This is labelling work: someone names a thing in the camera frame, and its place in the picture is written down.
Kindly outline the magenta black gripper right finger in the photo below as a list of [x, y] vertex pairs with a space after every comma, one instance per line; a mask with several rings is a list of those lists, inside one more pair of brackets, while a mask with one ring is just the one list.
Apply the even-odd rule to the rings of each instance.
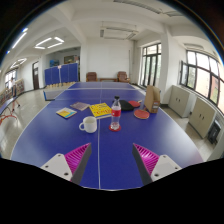
[[181, 170], [181, 167], [168, 155], [157, 155], [136, 143], [133, 144], [132, 154], [135, 158], [143, 185]]

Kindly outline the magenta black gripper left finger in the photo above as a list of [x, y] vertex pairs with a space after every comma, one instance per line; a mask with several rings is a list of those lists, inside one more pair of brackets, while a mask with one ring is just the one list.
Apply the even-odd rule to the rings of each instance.
[[41, 168], [79, 185], [91, 153], [91, 144], [87, 143], [67, 154], [54, 155]]

